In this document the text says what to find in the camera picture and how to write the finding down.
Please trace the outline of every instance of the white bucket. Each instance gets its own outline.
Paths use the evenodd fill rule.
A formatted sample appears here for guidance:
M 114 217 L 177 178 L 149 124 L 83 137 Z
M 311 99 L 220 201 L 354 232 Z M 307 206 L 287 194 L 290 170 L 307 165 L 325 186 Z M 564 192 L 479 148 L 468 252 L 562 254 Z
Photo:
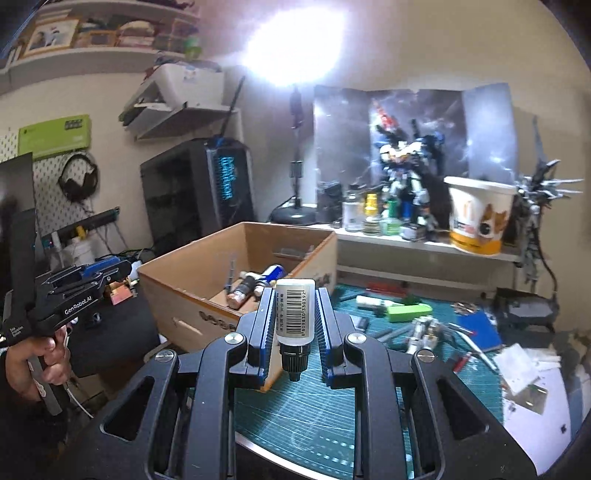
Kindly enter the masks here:
M 516 187 L 460 177 L 446 177 L 445 182 L 452 196 L 453 246 L 471 254 L 497 255 Z

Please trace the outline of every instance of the robot figure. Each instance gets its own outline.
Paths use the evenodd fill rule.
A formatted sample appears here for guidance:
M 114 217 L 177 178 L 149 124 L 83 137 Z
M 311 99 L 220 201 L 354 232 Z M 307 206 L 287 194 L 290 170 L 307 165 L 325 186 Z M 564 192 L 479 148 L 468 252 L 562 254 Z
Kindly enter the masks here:
M 409 218 L 426 227 L 427 240 L 434 240 L 439 227 L 431 214 L 430 196 L 423 187 L 422 178 L 432 174 L 434 168 L 437 176 L 443 175 L 444 136 L 438 132 L 433 135 L 422 135 L 418 124 L 412 120 L 414 141 L 408 143 L 408 135 L 400 128 L 398 121 L 389 116 L 384 109 L 374 102 L 381 124 L 376 130 L 386 136 L 388 143 L 380 146 L 380 159 L 384 165 L 386 182 L 389 183 L 389 195 L 401 201 L 402 217 Z
M 553 200 L 569 198 L 569 194 L 582 193 L 580 190 L 559 189 L 563 183 L 578 183 L 583 179 L 558 180 L 554 178 L 560 160 L 547 161 L 542 146 L 538 119 L 534 118 L 535 147 L 538 163 L 534 175 L 521 176 L 517 181 L 518 201 L 515 205 L 518 237 L 521 239 L 520 266 L 525 272 L 525 282 L 531 283 L 531 291 L 539 278 L 538 262 L 541 261 L 548 270 L 554 283 L 554 297 L 556 297 L 557 283 L 554 273 L 549 269 L 540 248 L 540 221 L 544 209 L 551 208 Z

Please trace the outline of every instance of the yellow bottle cap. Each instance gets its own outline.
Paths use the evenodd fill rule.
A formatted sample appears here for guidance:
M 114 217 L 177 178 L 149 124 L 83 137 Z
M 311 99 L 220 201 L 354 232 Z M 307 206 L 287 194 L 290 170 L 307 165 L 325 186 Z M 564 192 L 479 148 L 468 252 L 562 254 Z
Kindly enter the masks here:
M 378 214 L 378 195 L 375 193 L 368 193 L 365 199 L 365 215 Z

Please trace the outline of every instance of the blue notebook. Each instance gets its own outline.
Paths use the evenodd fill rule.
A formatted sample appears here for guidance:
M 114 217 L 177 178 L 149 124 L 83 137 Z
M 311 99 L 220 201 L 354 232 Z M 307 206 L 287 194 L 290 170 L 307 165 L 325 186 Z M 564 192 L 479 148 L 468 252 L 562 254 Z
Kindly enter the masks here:
M 503 346 L 501 337 L 483 310 L 471 313 L 470 315 L 458 315 L 457 322 L 464 328 L 474 332 L 474 335 L 471 335 L 470 339 L 483 352 L 498 350 Z

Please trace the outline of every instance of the black computer case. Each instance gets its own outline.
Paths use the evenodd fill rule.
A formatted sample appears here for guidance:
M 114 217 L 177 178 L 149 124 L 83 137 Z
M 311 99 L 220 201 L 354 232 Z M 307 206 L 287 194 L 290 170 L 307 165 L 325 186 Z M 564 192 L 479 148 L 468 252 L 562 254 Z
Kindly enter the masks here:
M 211 142 L 183 142 L 140 166 L 156 255 L 255 221 L 248 149 L 232 139 L 218 148 Z

